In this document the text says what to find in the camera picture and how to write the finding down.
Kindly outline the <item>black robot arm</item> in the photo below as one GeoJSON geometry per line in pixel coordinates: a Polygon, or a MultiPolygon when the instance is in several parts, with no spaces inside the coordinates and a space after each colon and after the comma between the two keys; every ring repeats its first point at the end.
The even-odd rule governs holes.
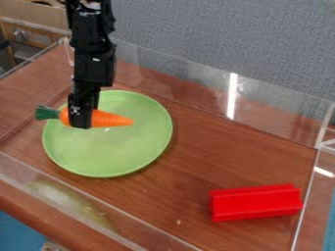
{"type": "Polygon", "coordinates": [[[115,17],[110,0],[66,0],[70,45],[75,49],[74,87],[68,95],[70,125],[94,126],[94,110],[99,108],[100,89],[112,86],[115,78],[116,45],[110,40],[115,17]]]}

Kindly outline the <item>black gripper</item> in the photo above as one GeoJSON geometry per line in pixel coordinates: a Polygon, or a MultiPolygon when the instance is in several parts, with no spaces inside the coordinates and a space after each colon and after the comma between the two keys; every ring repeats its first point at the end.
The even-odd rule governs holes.
{"type": "Polygon", "coordinates": [[[116,45],[71,43],[75,49],[74,93],[68,95],[71,127],[92,127],[92,112],[99,108],[100,87],[112,86],[115,78],[116,45]]]}

